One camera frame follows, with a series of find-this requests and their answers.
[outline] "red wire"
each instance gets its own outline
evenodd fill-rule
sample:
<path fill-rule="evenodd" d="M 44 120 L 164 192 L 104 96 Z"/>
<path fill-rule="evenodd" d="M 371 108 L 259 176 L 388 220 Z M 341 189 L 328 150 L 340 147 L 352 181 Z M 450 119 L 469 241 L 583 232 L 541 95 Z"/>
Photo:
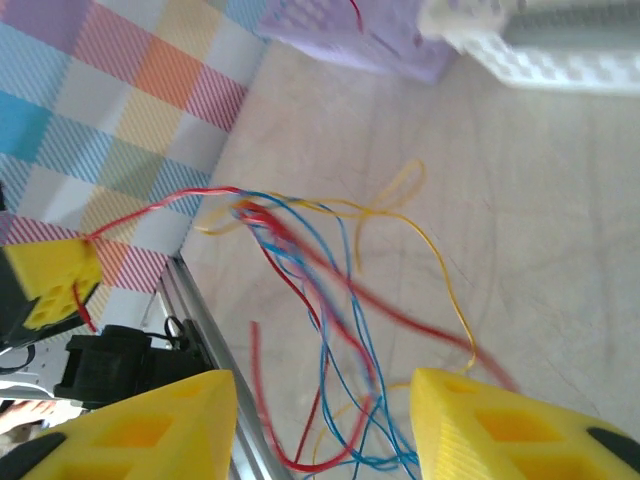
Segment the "red wire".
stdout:
<path fill-rule="evenodd" d="M 216 187 L 216 188 L 183 188 L 182 190 L 178 190 L 177 192 L 174 192 L 171 195 L 166 196 L 159 202 L 153 203 L 147 207 L 141 208 L 140 210 L 130 213 L 129 215 L 125 215 L 124 217 L 118 218 L 113 222 L 109 222 L 106 225 L 103 225 L 102 227 L 98 228 L 96 231 L 87 235 L 86 238 L 87 240 L 95 240 L 107 230 L 111 230 L 112 228 L 115 228 L 118 225 L 127 223 L 133 220 L 134 218 L 138 218 L 142 215 L 146 215 L 147 213 L 153 212 L 154 210 L 158 210 L 159 208 L 166 207 L 171 202 L 175 202 L 176 200 L 179 200 L 188 195 L 206 196 L 206 195 L 223 195 L 226 193 L 238 194 L 242 192 L 244 192 L 244 190 L 237 187 L 229 187 L 229 186 Z"/>
<path fill-rule="evenodd" d="M 91 330 L 91 333 L 96 333 L 97 329 L 93 325 L 93 322 L 91 321 L 91 315 L 89 315 L 89 311 L 87 310 L 87 307 L 85 307 L 82 301 L 80 300 L 80 294 L 78 293 L 78 286 L 76 285 L 75 282 L 71 286 L 71 291 L 73 292 L 73 300 L 76 302 L 76 307 L 78 308 L 78 315 L 80 315 L 80 318 L 85 323 L 85 325 L 89 327 L 89 330 Z"/>
<path fill-rule="evenodd" d="M 248 216 L 245 212 L 252 212 L 251 216 Z M 438 340 L 445 341 L 449 344 L 455 345 L 458 348 L 471 352 L 471 345 L 466 338 L 461 338 L 453 333 L 441 330 L 431 325 L 425 325 L 411 317 L 408 317 L 397 308 L 389 305 L 384 300 L 378 298 L 375 294 L 368 289 L 361 286 L 359 283 L 348 278 L 338 268 L 333 268 L 321 255 L 319 255 L 313 248 L 311 248 L 306 242 L 297 237 L 288 227 L 286 227 L 280 220 L 273 216 L 266 208 L 261 205 L 248 202 L 248 207 L 240 213 L 240 218 L 246 219 L 249 222 L 255 222 L 260 224 L 266 224 L 271 231 L 277 237 L 296 245 L 300 251 L 327 270 L 338 282 L 342 283 L 347 288 L 351 289 L 358 297 L 363 299 L 368 304 L 372 305 L 376 309 L 384 312 L 391 317 L 396 323 L 399 323 L 407 328 L 416 330 L 422 334 L 436 338 Z M 484 349 L 477 348 L 478 360 L 489 370 L 498 381 L 507 389 L 517 391 L 517 387 L 513 379 L 509 374 L 495 361 L 495 359 Z"/>
<path fill-rule="evenodd" d="M 325 353 L 324 355 L 325 379 L 327 377 L 328 367 L 329 367 L 329 356 L 327 353 Z M 309 436 L 309 431 L 311 430 L 311 425 L 313 425 L 313 420 L 316 418 L 316 410 L 318 410 L 319 403 L 320 403 L 320 386 L 318 386 L 318 389 L 316 390 L 316 396 L 313 398 L 313 403 L 311 404 L 311 411 L 309 412 L 307 423 L 304 426 L 302 437 L 300 437 L 300 443 L 298 443 L 298 450 L 296 451 L 294 462 L 297 462 L 298 460 L 300 460 L 300 456 L 302 455 L 302 450 L 304 449 L 304 444 L 306 443 L 307 437 Z"/>
<path fill-rule="evenodd" d="M 251 202 L 247 202 L 247 208 L 252 209 L 254 208 L 255 204 L 252 204 Z M 243 212 L 240 212 L 241 218 L 245 218 L 247 220 L 249 220 L 249 217 L 245 217 Z M 280 276 L 280 278 L 282 278 L 286 284 L 292 288 L 292 290 L 296 293 L 296 295 L 298 295 L 298 297 L 300 297 L 300 299 L 303 301 L 303 303 L 305 304 L 305 306 L 307 306 L 308 308 L 310 307 L 311 303 L 309 302 L 309 300 L 304 296 L 304 294 L 300 291 L 300 289 L 298 287 L 296 287 L 296 285 L 284 274 L 284 272 L 280 269 L 280 267 L 278 267 L 278 265 L 276 265 L 276 263 L 273 261 L 273 259 L 271 258 L 271 255 L 269 255 L 269 253 L 262 247 L 260 247 L 260 249 L 262 250 L 262 253 L 265 255 L 265 257 L 267 258 L 267 261 L 269 262 L 269 265 L 271 265 L 271 267 L 276 271 L 276 273 L 278 274 L 278 276 Z M 318 292 L 315 291 L 315 289 L 313 288 L 313 285 L 310 284 L 310 288 L 314 291 L 314 293 L 318 296 L 318 298 L 322 301 L 323 299 L 318 295 Z M 335 318 L 335 316 L 333 315 L 333 312 L 331 310 L 328 310 L 328 318 L 331 321 L 331 325 L 336 327 L 336 330 L 338 331 L 338 333 L 340 334 L 340 336 L 349 344 L 351 345 L 355 350 L 358 351 L 359 355 L 362 357 L 365 366 L 367 368 L 367 372 L 369 374 L 369 377 L 371 379 L 374 378 L 374 374 L 373 374 L 373 361 L 371 360 L 371 357 L 369 356 L 368 352 L 365 350 L 365 348 L 362 346 L 362 344 L 358 343 L 358 341 L 351 335 L 351 333 L 346 329 L 346 327 L 344 325 L 342 325 L 340 322 L 337 321 L 337 319 Z M 314 315 L 315 312 L 312 313 L 312 316 L 314 317 L 314 322 L 318 321 L 317 319 L 317 315 Z M 349 442 L 347 442 L 347 445 L 340 451 L 340 453 L 338 453 L 336 456 L 334 456 L 333 458 L 316 464 L 316 465 L 306 465 L 306 464 L 301 464 L 299 463 L 297 460 L 291 461 L 285 454 L 284 450 L 282 450 L 282 447 L 280 446 L 280 441 L 278 440 L 278 437 L 275 433 L 275 430 L 273 428 L 273 425 L 271 423 L 271 418 L 269 415 L 269 411 L 267 408 L 267 404 L 266 404 L 266 400 L 264 398 L 264 391 L 263 391 L 263 387 L 262 387 L 262 374 L 261 374 L 261 368 L 260 368 L 260 329 L 257 323 L 252 322 L 251 324 L 251 335 L 252 335 L 252 374 L 253 374 L 253 382 L 255 385 L 255 389 L 256 389 L 256 404 L 258 407 L 258 412 L 261 415 L 261 418 L 263 420 L 263 425 L 265 427 L 265 429 L 267 430 L 267 433 L 269 435 L 269 439 L 271 441 L 271 444 L 276 452 L 276 455 L 278 456 L 278 459 L 280 460 L 280 462 L 282 462 L 282 464 L 284 464 L 285 466 L 287 466 L 288 468 L 291 468 L 292 470 L 297 470 L 299 472 L 304 472 L 304 473 L 319 473 L 322 472 L 324 470 L 328 470 L 329 468 L 333 468 L 336 465 L 338 465 L 347 455 L 349 455 L 351 453 L 351 451 L 354 449 L 356 442 L 358 441 L 358 438 L 360 437 L 360 434 L 362 433 L 362 431 L 364 430 L 364 425 L 366 423 L 366 420 L 369 416 L 369 411 L 371 410 L 371 404 L 372 404 L 372 398 L 371 397 L 367 397 L 366 401 L 364 402 L 363 406 L 362 406 L 362 410 L 360 412 L 360 415 L 358 417 L 358 420 L 356 421 L 356 426 L 353 429 L 353 433 L 351 436 L 351 439 L 349 440 Z M 327 357 L 325 357 L 325 371 L 328 365 L 328 359 Z M 313 411 L 310 414 L 310 417 L 312 417 L 313 415 L 315 415 L 315 411 Z"/>
<path fill-rule="evenodd" d="M 347 455 L 351 453 L 352 450 L 354 450 L 358 438 L 364 430 L 364 425 L 367 417 L 369 416 L 369 411 L 371 410 L 373 400 L 370 396 L 367 397 L 362 405 L 362 411 L 358 416 L 358 420 L 356 421 L 356 425 L 353 429 L 353 434 L 351 439 L 347 442 L 346 447 L 326 462 L 316 465 L 306 465 L 299 462 L 293 462 L 287 458 L 287 455 L 280 446 L 280 441 L 273 429 L 262 386 L 262 370 L 260 366 L 260 325 L 258 325 L 257 322 L 251 322 L 251 373 L 256 390 L 256 406 L 258 408 L 258 414 L 260 415 L 264 428 L 267 430 L 271 446 L 275 450 L 276 456 L 284 466 L 298 472 L 319 473 L 337 466 Z"/>
<path fill-rule="evenodd" d="M 315 323 L 316 327 L 318 328 L 318 331 L 320 331 L 320 329 L 322 328 L 322 325 L 320 325 L 320 319 L 318 318 L 318 314 L 314 310 L 309 299 L 306 297 L 304 293 L 302 293 L 302 291 L 296 286 L 296 284 L 294 284 L 291 281 L 291 279 L 287 275 L 285 275 L 282 269 L 276 264 L 276 262 L 273 261 L 273 258 L 271 258 L 271 255 L 267 254 L 264 250 L 263 250 L 263 253 L 265 253 L 265 256 L 267 258 L 267 261 L 269 262 L 269 265 L 271 265 L 271 267 L 276 271 L 278 276 L 287 284 L 287 286 L 289 286 L 289 288 L 291 288 L 291 290 L 294 291 L 294 293 L 298 296 L 298 298 L 302 300 L 302 303 L 304 303 L 305 307 L 307 307 L 307 310 L 311 314 L 311 318 L 313 318 L 313 323 Z M 325 377 L 327 375 L 328 367 L 329 367 L 329 355 L 325 353 L 325 356 L 324 356 Z M 307 418 L 307 422 L 305 423 L 302 436 L 300 437 L 300 442 L 298 443 L 296 456 L 294 457 L 294 460 L 293 460 L 294 462 L 298 462 L 300 460 L 300 456 L 302 455 L 304 444 L 306 443 L 307 437 L 309 436 L 311 425 L 313 425 L 313 420 L 316 416 L 316 411 L 318 410 L 319 403 L 320 403 L 320 387 L 318 386 L 318 389 L 316 390 L 316 395 L 313 398 L 313 403 L 311 405 L 311 411 L 309 412 L 309 417 Z"/>
<path fill-rule="evenodd" d="M 358 30 L 360 33 L 364 33 L 364 25 L 362 24 L 362 14 L 360 13 L 360 9 L 358 8 L 358 4 L 356 0 L 349 0 L 351 6 L 356 11 L 356 21 L 358 22 Z"/>
<path fill-rule="evenodd" d="M 362 28 L 362 18 L 360 15 L 360 10 L 358 9 L 357 4 L 355 4 L 354 0 L 350 0 L 350 1 L 354 6 L 354 9 L 356 10 L 356 15 L 358 16 L 359 28 Z M 153 205 L 149 205 L 148 207 L 142 208 L 125 217 L 119 218 L 117 220 L 114 220 L 100 227 L 93 233 L 89 234 L 87 236 L 87 240 L 95 240 L 107 230 L 115 228 L 118 225 L 126 223 L 139 216 L 145 215 L 156 209 L 162 208 L 168 205 L 169 203 L 175 200 L 178 200 L 180 198 L 183 198 L 187 195 L 220 195 L 220 194 L 226 194 L 226 193 L 239 194 L 242 192 L 243 190 L 241 189 L 238 189 L 236 187 L 229 187 L 229 186 L 218 187 L 218 188 L 187 188 L 187 189 L 179 190 L 174 194 L 165 197 L 163 200 L 154 203 Z M 293 232 L 291 232 L 291 230 L 289 230 L 282 222 L 280 222 L 275 216 L 273 216 L 267 209 L 265 209 L 261 205 L 255 204 L 253 202 L 247 202 L 246 205 L 242 207 L 242 209 L 238 208 L 238 210 L 239 210 L 238 213 L 240 218 L 245 220 L 246 223 L 257 223 L 257 224 L 267 225 L 276 237 L 279 237 L 285 240 L 286 242 L 296 245 L 302 253 L 304 253 L 307 257 L 309 257 L 315 263 L 320 265 L 322 268 L 327 270 L 338 282 L 342 283 L 345 287 L 350 288 L 356 295 L 361 297 L 365 302 L 369 303 L 370 305 L 377 308 L 378 310 L 386 313 L 389 317 L 393 319 L 393 321 L 407 328 L 416 330 L 422 334 L 426 334 L 436 339 L 443 340 L 447 343 L 455 345 L 458 348 L 471 351 L 471 346 L 469 345 L 466 339 L 458 337 L 445 330 L 441 330 L 429 325 L 424 325 L 418 322 L 417 320 L 414 320 L 404 315 L 401 311 L 387 304 L 383 300 L 379 299 L 376 295 L 371 293 L 366 288 L 362 287 L 357 282 L 346 277 L 339 269 L 333 268 L 313 248 L 311 248 L 308 244 L 306 244 L 304 241 L 298 238 Z M 271 266 L 276 270 L 276 272 L 281 276 L 281 278 L 285 280 L 287 285 L 289 285 L 294 290 L 294 292 L 301 299 L 303 299 L 305 306 L 309 308 L 310 302 L 308 301 L 308 299 L 306 299 L 302 294 L 302 292 L 300 292 L 300 290 L 293 284 L 293 282 L 291 282 L 290 279 L 286 277 L 286 275 L 284 275 L 284 272 L 282 272 L 277 267 L 277 265 L 275 265 L 275 262 L 273 262 L 273 260 L 271 259 L 271 256 L 266 252 L 266 250 L 262 249 L 262 251 L 265 254 Z M 321 295 L 319 295 L 319 292 L 315 291 L 315 289 L 313 288 L 312 290 L 313 290 L 313 293 L 318 298 L 318 300 L 320 302 L 324 302 L 324 298 Z M 88 315 L 88 312 L 86 311 L 86 308 L 80 302 L 79 296 L 77 294 L 77 290 L 75 289 L 75 285 L 74 285 L 74 297 L 76 299 L 76 303 L 78 303 L 78 311 L 81 317 L 83 318 L 85 323 L 89 325 L 89 328 L 95 331 L 95 327 L 93 327 L 93 325 L 91 324 L 91 319 Z M 313 308 L 310 308 L 310 311 L 313 312 L 312 317 L 314 318 L 314 322 L 316 322 L 316 325 L 319 325 L 319 320 L 317 318 L 317 315 L 315 315 Z M 368 375 L 370 376 L 370 379 L 374 379 L 375 376 L 373 374 L 373 363 L 370 356 L 364 349 L 364 347 L 358 343 L 358 341 L 349 333 L 348 330 L 346 330 L 346 327 L 344 325 L 342 325 L 339 321 L 337 321 L 337 319 L 334 316 L 334 312 L 332 312 L 331 309 L 327 309 L 327 311 L 329 312 L 329 320 L 331 321 L 332 326 L 334 326 L 338 331 L 338 333 L 340 334 L 340 336 L 350 346 L 356 349 L 358 353 L 362 356 L 365 366 L 367 368 Z M 266 406 L 264 389 L 262 385 L 261 365 L 260 365 L 260 327 L 255 322 L 251 323 L 251 338 L 252 338 L 252 358 L 251 358 L 252 376 L 253 376 L 253 381 L 256 389 L 256 403 L 258 407 L 258 412 L 262 418 L 264 427 L 267 430 L 267 433 L 269 434 L 269 438 L 271 440 L 272 446 L 278 458 L 280 459 L 280 461 L 288 468 L 291 468 L 293 470 L 297 470 L 300 472 L 305 472 L 305 473 L 318 473 L 320 471 L 327 470 L 339 464 L 354 449 L 357 439 L 359 438 L 360 434 L 362 433 L 362 430 L 364 429 L 366 419 L 371 409 L 372 398 L 367 397 L 367 399 L 363 403 L 361 414 L 359 415 L 358 420 L 356 421 L 355 428 L 353 430 L 352 438 L 349 440 L 349 442 L 347 443 L 343 451 L 341 451 L 338 455 L 318 465 L 300 464 L 298 463 L 297 458 L 296 458 L 296 461 L 291 461 L 287 458 L 286 454 L 284 453 L 284 451 L 280 446 L 280 442 L 273 429 L 273 425 L 271 423 L 269 412 Z M 488 354 L 483 349 L 478 348 L 477 355 L 478 355 L 478 360 L 484 364 L 485 368 L 491 371 L 506 388 L 514 391 L 517 390 L 513 380 L 500 367 L 500 365 L 498 365 L 498 363 L 491 357 L 490 354 Z M 313 415 L 315 415 L 314 407 L 312 407 L 312 412 L 310 415 L 311 420 L 308 421 L 309 428 L 313 420 Z M 306 437 L 305 435 L 303 435 L 303 438 L 301 439 L 301 445 L 304 444 L 305 439 Z"/>

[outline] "white perforated plastic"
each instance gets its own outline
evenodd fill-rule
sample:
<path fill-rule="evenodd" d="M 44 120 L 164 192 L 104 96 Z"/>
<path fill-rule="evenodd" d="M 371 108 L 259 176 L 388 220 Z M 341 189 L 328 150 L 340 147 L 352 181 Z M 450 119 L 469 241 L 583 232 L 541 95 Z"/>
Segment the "white perforated plastic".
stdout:
<path fill-rule="evenodd" d="M 444 37 L 512 87 L 640 94 L 640 51 L 516 49 L 500 36 L 509 16 L 517 11 L 571 4 L 567 0 L 528 0 L 526 4 L 519 0 L 428 0 L 418 26 L 425 36 Z M 586 2 L 575 0 L 573 4 Z"/>

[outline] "checkered tablecloth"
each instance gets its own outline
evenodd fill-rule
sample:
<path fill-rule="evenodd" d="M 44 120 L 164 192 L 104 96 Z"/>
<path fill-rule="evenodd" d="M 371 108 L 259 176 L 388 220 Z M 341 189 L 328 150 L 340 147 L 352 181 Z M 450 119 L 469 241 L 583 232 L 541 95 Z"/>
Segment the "checkered tablecloth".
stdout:
<path fill-rule="evenodd" d="M 74 237 L 209 184 L 264 0 L 0 0 L 0 242 Z M 140 322 L 199 200 L 107 233 L 98 324 Z"/>

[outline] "metal rail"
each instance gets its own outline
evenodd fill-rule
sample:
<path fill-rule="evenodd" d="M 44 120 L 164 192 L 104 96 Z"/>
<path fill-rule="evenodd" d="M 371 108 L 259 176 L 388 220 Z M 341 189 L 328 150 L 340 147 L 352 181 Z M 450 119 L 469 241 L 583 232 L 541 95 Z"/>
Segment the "metal rail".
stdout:
<path fill-rule="evenodd" d="M 234 374 L 238 396 L 238 423 L 229 478 L 293 480 L 291 472 L 271 453 L 262 433 L 251 390 L 182 259 L 169 260 L 160 279 L 158 293 L 170 314 L 188 318 L 196 324 L 215 367 L 231 370 Z"/>

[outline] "yellow 3d printed part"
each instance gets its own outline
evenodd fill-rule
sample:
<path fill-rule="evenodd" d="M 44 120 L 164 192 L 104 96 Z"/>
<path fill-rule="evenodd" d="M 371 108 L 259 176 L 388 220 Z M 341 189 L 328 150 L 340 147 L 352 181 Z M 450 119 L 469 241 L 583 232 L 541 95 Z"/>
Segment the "yellow 3d printed part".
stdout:
<path fill-rule="evenodd" d="M 233 374 L 202 373 L 47 430 L 32 442 L 61 443 L 21 478 L 226 480 L 236 409 Z M 29 463 L 24 447 L 18 453 Z"/>
<path fill-rule="evenodd" d="M 640 444 L 592 417 L 441 370 L 411 381 L 425 480 L 639 480 Z"/>
<path fill-rule="evenodd" d="M 84 303 L 102 279 L 96 249 L 82 239 L 7 245 L 1 257 L 0 297 L 20 303 L 14 309 L 18 313 L 7 313 L 12 318 L 0 319 L 3 325 L 39 330 L 60 322 L 76 313 L 73 283 Z"/>

